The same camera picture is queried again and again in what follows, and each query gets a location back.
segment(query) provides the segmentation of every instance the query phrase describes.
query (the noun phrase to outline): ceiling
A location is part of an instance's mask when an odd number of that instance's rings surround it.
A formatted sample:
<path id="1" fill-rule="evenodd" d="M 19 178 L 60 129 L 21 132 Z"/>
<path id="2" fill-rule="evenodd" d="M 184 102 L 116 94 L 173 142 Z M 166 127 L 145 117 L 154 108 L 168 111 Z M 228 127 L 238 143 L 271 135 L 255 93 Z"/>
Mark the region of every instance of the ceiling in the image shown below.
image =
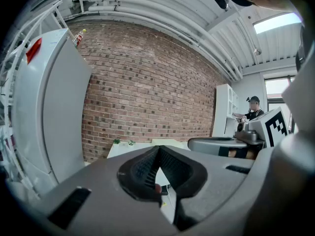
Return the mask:
<path id="1" fill-rule="evenodd" d="M 125 1 L 98 2 L 98 6 L 118 5 L 121 6 L 120 8 L 136 9 L 136 12 L 124 15 L 100 12 L 81 16 L 76 20 L 103 18 L 134 22 L 161 30 L 191 45 L 179 34 L 169 31 L 171 27 L 194 42 L 195 45 L 192 47 L 209 59 L 232 81 L 240 80 L 243 75 L 255 72 L 295 66 L 294 57 L 299 46 L 301 24 L 284 26 L 260 34 L 256 34 L 253 28 L 253 23 L 282 12 L 257 6 L 241 7 L 233 2 L 229 3 L 227 10 L 223 10 L 214 0 L 145 1 L 149 1 L 150 4 L 144 6 Z M 157 8 L 152 4 L 163 5 L 163 8 Z M 88 11 L 91 5 L 97 4 L 83 2 L 84 10 Z M 59 10 L 66 19 L 71 19 L 74 8 L 79 7 L 78 2 L 67 0 Z M 174 13 L 179 13 L 180 16 L 174 16 Z M 135 18 L 135 15 L 153 19 L 156 23 L 149 23 L 139 17 Z M 254 54 L 256 48 L 261 52 L 259 56 Z"/>

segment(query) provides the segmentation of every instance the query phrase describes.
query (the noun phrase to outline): skylight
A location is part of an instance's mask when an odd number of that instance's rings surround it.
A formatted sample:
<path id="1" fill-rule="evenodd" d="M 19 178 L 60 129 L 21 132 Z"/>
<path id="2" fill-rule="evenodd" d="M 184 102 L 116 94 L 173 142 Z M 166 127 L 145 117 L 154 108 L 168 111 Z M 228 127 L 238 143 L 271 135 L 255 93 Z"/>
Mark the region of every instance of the skylight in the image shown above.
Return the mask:
<path id="1" fill-rule="evenodd" d="M 263 22 L 260 22 L 258 24 L 255 24 L 254 28 L 256 30 L 256 33 L 259 34 L 264 31 L 268 31 L 274 28 L 278 28 L 278 27 L 286 26 L 286 25 L 292 25 L 292 24 L 296 24 L 300 22 L 301 20 L 296 14 L 288 13 L 288 14 L 274 17 L 274 18 L 265 20 Z"/>

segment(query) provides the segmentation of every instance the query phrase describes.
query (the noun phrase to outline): white wall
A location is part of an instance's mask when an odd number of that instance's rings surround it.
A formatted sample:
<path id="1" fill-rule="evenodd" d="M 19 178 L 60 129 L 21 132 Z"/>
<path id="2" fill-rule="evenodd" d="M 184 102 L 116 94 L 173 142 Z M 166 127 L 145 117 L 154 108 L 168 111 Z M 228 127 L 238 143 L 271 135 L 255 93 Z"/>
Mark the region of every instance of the white wall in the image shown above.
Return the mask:
<path id="1" fill-rule="evenodd" d="M 232 88 L 239 96 L 239 114 L 247 114 L 249 103 L 247 97 L 257 96 L 260 100 L 260 108 L 267 111 L 267 93 L 264 77 L 260 73 L 246 75 L 240 82 L 233 82 Z"/>

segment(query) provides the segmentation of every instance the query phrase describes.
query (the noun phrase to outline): black shirt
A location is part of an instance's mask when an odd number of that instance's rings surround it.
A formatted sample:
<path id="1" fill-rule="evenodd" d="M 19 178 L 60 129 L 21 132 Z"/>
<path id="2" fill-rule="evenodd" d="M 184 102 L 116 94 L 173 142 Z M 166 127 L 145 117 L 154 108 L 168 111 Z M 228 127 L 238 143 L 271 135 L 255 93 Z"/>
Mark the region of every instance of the black shirt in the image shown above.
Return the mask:
<path id="1" fill-rule="evenodd" d="M 264 114 L 264 112 L 261 109 L 259 109 L 259 110 L 255 111 L 255 112 L 250 112 L 250 113 L 246 114 L 245 116 L 246 116 L 246 118 L 248 120 L 253 120 L 256 117 L 258 117 L 260 115 L 263 115 L 263 114 Z"/>

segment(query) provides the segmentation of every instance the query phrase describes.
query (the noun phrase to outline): red object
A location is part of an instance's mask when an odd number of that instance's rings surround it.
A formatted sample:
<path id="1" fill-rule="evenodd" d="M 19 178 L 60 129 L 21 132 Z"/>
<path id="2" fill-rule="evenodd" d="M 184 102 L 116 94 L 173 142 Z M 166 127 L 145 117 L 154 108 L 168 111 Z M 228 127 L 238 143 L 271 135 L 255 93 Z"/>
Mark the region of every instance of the red object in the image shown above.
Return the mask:
<path id="1" fill-rule="evenodd" d="M 40 48 L 41 45 L 41 38 L 38 39 L 33 46 L 26 52 L 26 57 L 28 58 L 28 64 L 34 57 L 36 51 Z"/>

